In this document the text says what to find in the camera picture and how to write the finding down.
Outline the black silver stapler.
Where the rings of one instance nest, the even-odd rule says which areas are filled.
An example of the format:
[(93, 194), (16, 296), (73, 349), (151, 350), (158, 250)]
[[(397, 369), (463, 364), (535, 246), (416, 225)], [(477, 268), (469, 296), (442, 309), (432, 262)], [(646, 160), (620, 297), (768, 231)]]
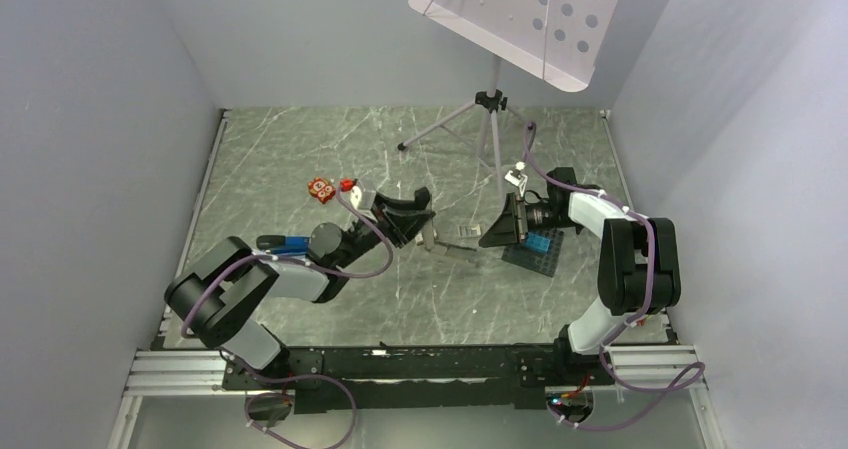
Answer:
[(417, 246), (421, 246), (429, 255), (442, 258), (451, 263), (461, 263), (469, 266), (476, 265), (477, 251), (471, 247), (443, 241), (432, 221), (428, 222), (415, 236), (415, 243)]

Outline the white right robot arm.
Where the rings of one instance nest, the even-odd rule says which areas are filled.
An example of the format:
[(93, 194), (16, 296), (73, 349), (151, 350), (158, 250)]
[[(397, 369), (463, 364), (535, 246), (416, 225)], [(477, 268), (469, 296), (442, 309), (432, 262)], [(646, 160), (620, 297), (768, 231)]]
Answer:
[(557, 380), (574, 384), (585, 376), (600, 350), (648, 314), (678, 303), (681, 295), (674, 224), (647, 218), (617, 203), (600, 187), (574, 182), (570, 167), (547, 174), (547, 194), (526, 200), (523, 164), (507, 171), (513, 189), (501, 214), (482, 234), (482, 248), (526, 243), (533, 232), (572, 228), (600, 241), (597, 296), (588, 309), (566, 325), (554, 342), (551, 370)]

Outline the blue black stapler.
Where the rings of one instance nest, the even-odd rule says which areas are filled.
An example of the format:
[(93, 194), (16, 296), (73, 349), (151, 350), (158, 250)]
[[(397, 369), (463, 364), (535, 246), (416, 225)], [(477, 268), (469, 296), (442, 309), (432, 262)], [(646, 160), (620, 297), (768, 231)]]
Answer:
[(302, 256), (307, 254), (310, 241), (309, 236), (260, 235), (256, 247), (272, 255)]

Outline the staple box tray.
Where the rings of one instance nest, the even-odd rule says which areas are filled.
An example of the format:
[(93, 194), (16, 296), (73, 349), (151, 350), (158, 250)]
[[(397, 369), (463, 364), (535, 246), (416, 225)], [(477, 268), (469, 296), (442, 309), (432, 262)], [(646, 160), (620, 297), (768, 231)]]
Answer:
[(462, 239), (475, 239), (482, 235), (479, 225), (463, 225), (458, 227), (458, 236)]

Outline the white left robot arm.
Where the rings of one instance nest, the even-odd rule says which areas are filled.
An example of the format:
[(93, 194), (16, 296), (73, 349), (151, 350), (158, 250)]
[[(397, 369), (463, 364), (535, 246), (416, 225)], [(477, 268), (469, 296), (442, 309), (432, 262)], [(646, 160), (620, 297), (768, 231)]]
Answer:
[(271, 297), (331, 301), (354, 277), (348, 266), (378, 246), (392, 259), (435, 216), (426, 187), (403, 200), (354, 181), (338, 201), (355, 217), (350, 227), (316, 226), (297, 256), (285, 250), (283, 236), (259, 239), (256, 247), (229, 236), (184, 269), (164, 292), (182, 333), (232, 355), (261, 388), (279, 386), (291, 371), (291, 351), (254, 319), (258, 306)]

